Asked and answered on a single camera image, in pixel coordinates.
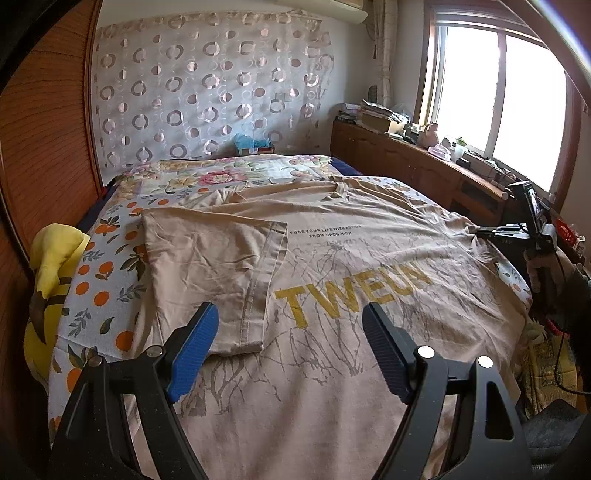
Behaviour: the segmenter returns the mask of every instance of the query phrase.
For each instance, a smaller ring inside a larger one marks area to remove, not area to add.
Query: window
[[[564,129],[564,69],[526,35],[438,24],[430,121],[549,192]]]

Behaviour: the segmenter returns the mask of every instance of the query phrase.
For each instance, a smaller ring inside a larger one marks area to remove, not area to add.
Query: air conditioner
[[[275,0],[276,4],[301,8],[310,13],[360,24],[368,16],[363,11],[363,0]]]

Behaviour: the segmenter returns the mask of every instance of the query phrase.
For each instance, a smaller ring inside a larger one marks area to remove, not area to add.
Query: metal screw
[[[428,345],[420,346],[417,350],[418,354],[423,358],[433,358],[435,356],[435,350]]]
[[[94,355],[88,359],[87,363],[91,367],[98,367],[102,362],[103,362],[103,358],[100,355]]]
[[[490,368],[493,365],[492,359],[486,355],[479,356],[478,363],[480,364],[481,367],[484,367],[484,368]]]
[[[156,358],[164,353],[163,348],[160,345],[152,345],[146,350],[146,355],[150,358]]]

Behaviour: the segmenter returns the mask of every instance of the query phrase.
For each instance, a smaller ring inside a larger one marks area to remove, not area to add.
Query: curtain
[[[233,138],[310,153],[334,57],[303,12],[144,18],[98,30],[93,129],[103,181],[138,163],[235,155]]]
[[[391,106],[390,65],[396,48],[398,0],[374,0],[374,31],[379,62],[378,103]]]

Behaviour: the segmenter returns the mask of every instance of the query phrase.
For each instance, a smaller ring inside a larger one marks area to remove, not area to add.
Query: orange print bed sheet
[[[208,161],[165,160],[130,171],[96,221],[64,303],[49,379],[50,440],[88,358],[128,358],[142,297],[151,281],[141,212],[240,185],[288,183],[339,175],[322,155],[255,155]],[[393,179],[363,177],[409,198],[431,200]],[[499,276],[528,304],[527,285],[508,261]]]

